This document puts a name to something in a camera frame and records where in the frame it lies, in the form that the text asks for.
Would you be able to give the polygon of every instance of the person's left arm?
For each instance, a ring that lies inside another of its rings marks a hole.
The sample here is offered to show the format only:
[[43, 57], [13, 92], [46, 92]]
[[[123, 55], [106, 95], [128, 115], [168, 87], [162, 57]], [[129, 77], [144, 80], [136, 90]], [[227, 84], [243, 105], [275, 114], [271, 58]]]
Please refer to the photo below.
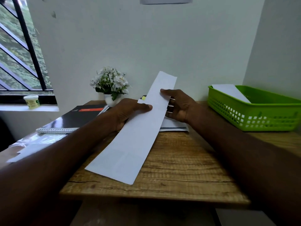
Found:
[[91, 149], [120, 130], [136, 110], [152, 106], [123, 99], [114, 108], [49, 147], [0, 170], [0, 225], [17, 224], [41, 201], [58, 192]]

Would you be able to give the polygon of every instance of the basket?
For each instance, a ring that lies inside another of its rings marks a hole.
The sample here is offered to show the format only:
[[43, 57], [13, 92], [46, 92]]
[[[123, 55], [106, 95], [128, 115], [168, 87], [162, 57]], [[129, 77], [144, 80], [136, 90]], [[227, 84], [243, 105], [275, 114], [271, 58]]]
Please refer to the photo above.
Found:
[[301, 120], [301, 100], [236, 86], [251, 102], [246, 103], [209, 86], [208, 104], [242, 131], [292, 131]]

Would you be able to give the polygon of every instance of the yellow container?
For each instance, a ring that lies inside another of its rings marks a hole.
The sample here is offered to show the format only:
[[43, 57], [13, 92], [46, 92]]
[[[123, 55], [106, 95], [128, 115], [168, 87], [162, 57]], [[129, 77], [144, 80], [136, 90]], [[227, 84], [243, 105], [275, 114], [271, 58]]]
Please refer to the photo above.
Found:
[[28, 95], [23, 97], [28, 105], [29, 109], [34, 109], [40, 107], [39, 96], [38, 95]]

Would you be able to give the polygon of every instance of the wooden table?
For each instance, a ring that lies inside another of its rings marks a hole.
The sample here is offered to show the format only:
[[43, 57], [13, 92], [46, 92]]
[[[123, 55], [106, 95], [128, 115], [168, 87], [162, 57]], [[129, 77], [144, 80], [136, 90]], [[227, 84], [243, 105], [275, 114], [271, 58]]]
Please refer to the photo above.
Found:
[[[301, 156], [301, 136], [297, 133], [249, 134]], [[132, 186], [86, 171], [84, 168], [114, 137], [96, 148], [62, 188], [62, 196], [194, 200], [243, 207], [251, 203], [216, 159], [211, 146], [191, 128], [190, 133], [159, 132]]]

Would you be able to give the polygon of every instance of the basket rim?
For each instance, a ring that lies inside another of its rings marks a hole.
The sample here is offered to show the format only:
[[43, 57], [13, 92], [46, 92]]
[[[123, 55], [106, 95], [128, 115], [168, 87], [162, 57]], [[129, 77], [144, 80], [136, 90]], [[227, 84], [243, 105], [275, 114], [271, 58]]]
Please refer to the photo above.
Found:
[[212, 90], [215, 90], [215, 91], [218, 91], [219, 93], [221, 93], [221, 94], [223, 94], [223, 95], [225, 95], [225, 96], [228, 96], [228, 97], [230, 97], [230, 98], [232, 98], [232, 99], [234, 99], [234, 100], [236, 100], [236, 101], [238, 101], [238, 102], [240, 102], [240, 103], [246, 104], [246, 105], [248, 105], [248, 106], [301, 106], [301, 103], [290, 103], [290, 104], [255, 104], [255, 103], [254, 103], [254, 104], [253, 104], [253, 103], [244, 102], [244, 101], [239, 100], [239, 99], [237, 99], [237, 98], [234, 98], [234, 97], [232, 97], [232, 96], [230, 96], [230, 95], [228, 95], [228, 94], [225, 94], [225, 93], [223, 93], [223, 92], [221, 92], [221, 91], [219, 91], [219, 90], [217, 90], [217, 89], [214, 89], [214, 88], [212, 87], [212, 85], [211, 85], [211, 86], [208, 86], [208, 88], [209, 88], [209, 89], [212, 89]]

